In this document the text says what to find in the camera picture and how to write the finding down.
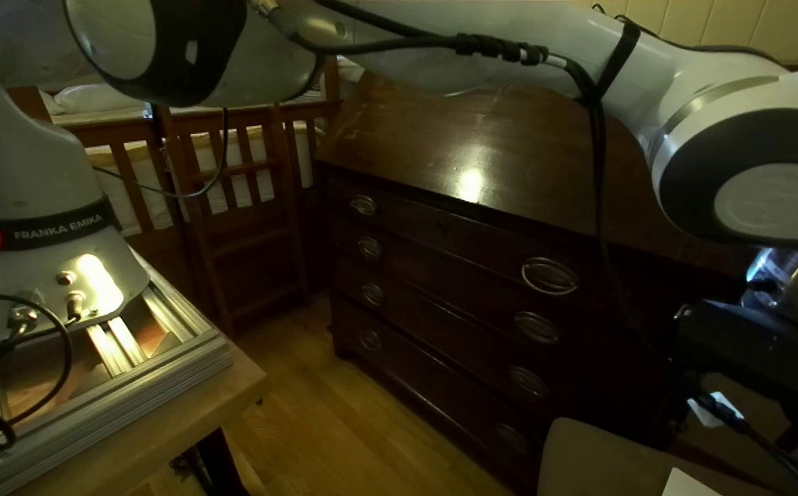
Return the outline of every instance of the brass drawer pull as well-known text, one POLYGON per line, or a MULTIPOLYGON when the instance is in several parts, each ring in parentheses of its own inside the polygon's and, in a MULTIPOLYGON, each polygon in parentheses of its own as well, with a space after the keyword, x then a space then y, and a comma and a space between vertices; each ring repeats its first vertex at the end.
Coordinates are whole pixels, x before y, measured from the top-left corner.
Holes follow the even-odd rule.
POLYGON ((359 331, 359 342, 368 351, 377 351, 383 342, 380 341, 380 336, 371 329, 359 331))
POLYGON ((566 295, 579 287, 577 274, 550 258, 528 258, 521 266, 521 277, 528 286, 547 295, 566 295))
POLYGON ((380 260, 380 255, 384 252, 384 248, 380 245, 380 242, 377 241, 377 239, 369 238, 368 236, 362 236, 359 238, 357 246, 359 247, 361 256, 363 256, 365 260, 372 262, 380 260))
POLYGON ((518 365, 509 367, 509 378, 525 393, 534 396, 534 399, 541 400, 549 393, 549 387, 546 386, 545 381, 524 367, 518 365))
POLYGON ((360 216, 373 217, 377 215, 377 203, 371 200, 370 196, 355 195, 355 197, 349 201, 349 206, 357 211, 360 216))
POLYGON ((527 438, 516 431, 514 427, 508 426, 508 424, 497 424, 496 435, 515 451, 523 455, 530 453, 530 443, 527 442, 527 438))
POLYGON ((384 291, 380 286, 375 285, 373 282, 365 282, 361 286, 361 297, 365 298, 372 307, 380 307, 384 304, 384 291))
POLYGON ((533 311, 519 311, 515 314, 515 327, 532 341, 541 344, 557 344, 561 340, 561 331, 549 318, 542 317, 533 311))

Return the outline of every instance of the wooden table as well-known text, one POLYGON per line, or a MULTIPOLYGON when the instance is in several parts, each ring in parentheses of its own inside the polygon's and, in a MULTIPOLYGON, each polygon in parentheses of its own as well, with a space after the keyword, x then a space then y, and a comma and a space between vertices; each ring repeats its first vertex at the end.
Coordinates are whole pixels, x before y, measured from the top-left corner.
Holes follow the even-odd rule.
POLYGON ((123 494, 197 446, 220 493, 238 474, 220 426, 260 400, 266 374, 231 343, 233 364, 14 492, 16 496, 123 494))
POLYGON ((559 418, 549 431, 539 494, 661 496, 673 467, 721 496, 775 494, 569 418, 559 418))

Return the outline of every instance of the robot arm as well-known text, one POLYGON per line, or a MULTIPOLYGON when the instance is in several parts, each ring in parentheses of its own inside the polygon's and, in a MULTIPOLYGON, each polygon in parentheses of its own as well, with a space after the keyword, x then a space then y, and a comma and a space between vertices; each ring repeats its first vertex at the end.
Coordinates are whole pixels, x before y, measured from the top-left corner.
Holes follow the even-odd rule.
MULTIPOLYGON (((114 4, 67 0, 66 12, 90 62, 131 96, 178 106, 270 103, 304 90, 317 73, 316 54, 286 40, 243 0, 218 6, 131 2, 126 8, 134 16, 116 14, 114 4), (112 15, 90 6, 107 6, 112 15), (134 32, 134 51, 116 49, 114 39, 123 35, 112 18, 134 32)), ((623 28, 563 2, 358 4, 435 34, 480 32, 546 46, 594 76, 623 28)), ((302 37, 320 45, 349 48, 397 38, 318 3, 278 8, 302 37)), ((572 79, 550 65, 458 56, 446 48, 350 58, 408 87, 441 94, 524 82, 578 96, 572 79)), ((644 33, 602 103, 637 137, 660 206, 678 228, 721 242, 798 247, 798 73, 755 54, 690 50, 644 33)))

